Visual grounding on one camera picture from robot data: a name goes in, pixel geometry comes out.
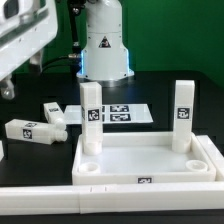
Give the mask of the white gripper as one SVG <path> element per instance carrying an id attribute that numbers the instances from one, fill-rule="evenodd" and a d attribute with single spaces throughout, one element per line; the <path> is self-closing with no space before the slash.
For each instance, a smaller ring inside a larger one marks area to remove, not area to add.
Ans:
<path id="1" fill-rule="evenodd" d="M 54 0 L 0 0 L 0 93 L 15 97 L 12 72 L 29 60 L 31 72 L 42 71 L 44 48 L 57 34 Z"/>

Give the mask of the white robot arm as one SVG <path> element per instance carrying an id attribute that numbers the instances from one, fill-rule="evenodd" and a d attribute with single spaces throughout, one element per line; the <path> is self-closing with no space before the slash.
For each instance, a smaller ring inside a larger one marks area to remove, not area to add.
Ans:
<path id="1" fill-rule="evenodd" d="M 59 0 L 0 0 L 0 95 L 15 97 L 12 73 L 28 62 L 43 69 L 44 47 L 57 35 Z M 70 57 L 77 77 L 113 86 L 133 77 L 122 41 L 119 0 L 67 0 L 72 32 Z"/>

